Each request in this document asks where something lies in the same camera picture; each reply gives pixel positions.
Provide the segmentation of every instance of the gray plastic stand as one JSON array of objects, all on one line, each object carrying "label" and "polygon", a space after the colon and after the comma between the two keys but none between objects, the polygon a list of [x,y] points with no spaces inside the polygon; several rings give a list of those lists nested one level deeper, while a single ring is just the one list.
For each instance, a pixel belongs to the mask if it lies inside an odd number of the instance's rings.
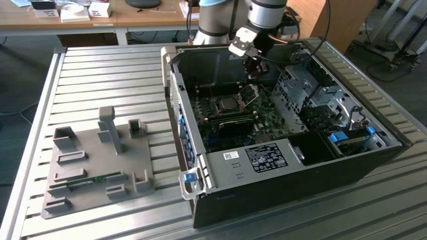
[{"label": "gray plastic stand", "polygon": [[98,129],[56,128],[41,217],[49,219],[154,192],[146,126],[114,126],[114,108],[98,108]]}]

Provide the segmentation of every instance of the blue latch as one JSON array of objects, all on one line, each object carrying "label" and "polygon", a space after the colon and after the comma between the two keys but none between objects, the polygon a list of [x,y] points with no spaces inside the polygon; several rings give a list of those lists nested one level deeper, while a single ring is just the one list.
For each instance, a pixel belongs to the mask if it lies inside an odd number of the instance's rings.
[{"label": "blue latch", "polygon": [[196,173],[185,173],[184,174],[184,183],[189,184],[195,181],[197,181],[197,174]]},{"label": "blue latch", "polygon": [[368,126],[368,127],[365,128],[365,130],[367,130],[368,134],[371,134],[371,135],[376,132],[376,131],[375,131],[375,128],[371,127],[371,126]]},{"label": "blue latch", "polygon": [[348,139],[348,136],[345,135],[345,133],[343,131],[333,132],[329,137],[331,137],[333,143]]}]

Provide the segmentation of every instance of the slotted metal surface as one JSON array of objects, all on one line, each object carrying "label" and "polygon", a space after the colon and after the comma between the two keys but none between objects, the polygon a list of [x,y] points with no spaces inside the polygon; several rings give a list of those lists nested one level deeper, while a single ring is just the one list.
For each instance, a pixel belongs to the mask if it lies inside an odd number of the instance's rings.
[{"label": "slotted metal surface", "polygon": [[[46,80],[52,82],[50,96],[45,97],[46,115],[14,218],[5,216],[9,224],[4,225],[6,229],[1,228],[0,239],[425,239],[425,128],[328,44],[319,52],[415,143],[413,147],[352,185],[192,229],[191,208],[177,183],[179,162],[165,97],[157,89],[160,47],[70,48],[53,58],[57,71]],[[120,67],[132,72],[122,72]],[[116,107],[116,124],[134,118],[148,122],[156,191],[146,197],[44,220],[40,210],[53,130],[60,126],[70,126],[74,131],[97,128],[96,109],[106,105]]]}]

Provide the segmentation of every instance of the barcode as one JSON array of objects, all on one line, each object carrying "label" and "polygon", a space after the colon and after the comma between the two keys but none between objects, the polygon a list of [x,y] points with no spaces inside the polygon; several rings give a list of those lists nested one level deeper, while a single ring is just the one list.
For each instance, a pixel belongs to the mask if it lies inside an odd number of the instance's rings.
[{"label": "barcode", "polygon": [[223,155],[225,160],[239,158],[239,153],[236,151],[225,152]]}]

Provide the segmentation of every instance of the green circuit board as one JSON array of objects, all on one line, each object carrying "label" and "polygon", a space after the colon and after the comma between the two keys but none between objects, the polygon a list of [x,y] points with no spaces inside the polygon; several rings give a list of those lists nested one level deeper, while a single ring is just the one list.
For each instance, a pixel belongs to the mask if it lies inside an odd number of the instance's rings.
[{"label": "green circuit board", "polygon": [[189,100],[208,153],[265,143],[289,135],[285,119],[276,112],[269,95],[267,89],[255,87],[241,91],[240,95]]}]

